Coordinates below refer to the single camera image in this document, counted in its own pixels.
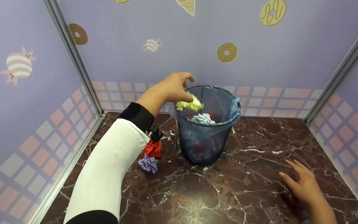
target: ice cream cone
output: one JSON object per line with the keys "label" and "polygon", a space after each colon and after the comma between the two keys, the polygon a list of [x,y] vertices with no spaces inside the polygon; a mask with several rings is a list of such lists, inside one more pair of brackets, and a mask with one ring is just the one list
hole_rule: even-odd
{"label": "ice cream cone", "polygon": [[196,11],[196,0],[176,0],[190,15],[194,16]]}

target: wallpaper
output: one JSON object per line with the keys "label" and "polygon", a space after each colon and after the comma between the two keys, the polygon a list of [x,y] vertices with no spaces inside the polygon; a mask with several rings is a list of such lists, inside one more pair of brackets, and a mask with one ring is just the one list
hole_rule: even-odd
{"label": "wallpaper", "polygon": [[31,218],[96,119],[44,2],[0,0],[0,224]]}
{"label": "wallpaper", "polygon": [[106,110],[120,111],[149,84],[186,71],[198,85],[227,86],[242,98],[246,116],[303,118],[358,38],[358,1],[61,0],[60,6]]}
{"label": "wallpaper", "polygon": [[311,130],[358,198],[358,62]]}
{"label": "wallpaper", "polygon": [[[136,101],[154,83],[93,82],[102,107],[122,111]],[[244,116],[284,117],[303,119],[322,90],[296,88],[265,88],[249,86],[221,86],[240,98]],[[169,103],[161,108],[169,113]]]}

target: donut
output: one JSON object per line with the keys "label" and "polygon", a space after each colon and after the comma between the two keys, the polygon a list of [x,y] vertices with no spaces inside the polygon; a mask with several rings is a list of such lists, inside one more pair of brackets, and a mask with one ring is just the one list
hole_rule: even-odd
{"label": "donut", "polygon": [[270,0],[260,11],[260,20],[265,26],[274,25],[282,20],[287,11],[287,4],[283,0]]}
{"label": "donut", "polygon": [[237,56],[237,47],[233,43],[222,44],[216,54],[221,62],[230,62]]}
{"label": "donut", "polygon": [[68,27],[70,28],[71,34],[74,38],[74,41],[78,45],[84,45],[88,42],[88,36],[85,30],[78,24],[69,24]]}

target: purple crumpled paper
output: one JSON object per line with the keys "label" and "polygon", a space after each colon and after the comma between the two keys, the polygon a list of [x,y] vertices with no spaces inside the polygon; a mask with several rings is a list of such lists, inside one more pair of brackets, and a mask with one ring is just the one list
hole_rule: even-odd
{"label": "purple crumpled paper", "polygon": [[139,166],[146,172],[157,172],[157,160],[154,157],[149,157],[145,155],[143,159],[139,159]]}

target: trash can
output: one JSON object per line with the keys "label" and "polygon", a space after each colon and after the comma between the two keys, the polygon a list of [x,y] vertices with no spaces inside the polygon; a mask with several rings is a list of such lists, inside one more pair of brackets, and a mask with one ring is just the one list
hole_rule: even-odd
{"label": "trash can", "polygon": [[[240,99],[217,86],[193,86],[186,91],[195,95],[204,108],[180,111],[173,105],[169,112],[177,120],[183,156],[194,165],[208,166],[218,160],[232,125],[240,119]],[[211,114],[215,124],[201,124],[188,119],[202,113]]]}

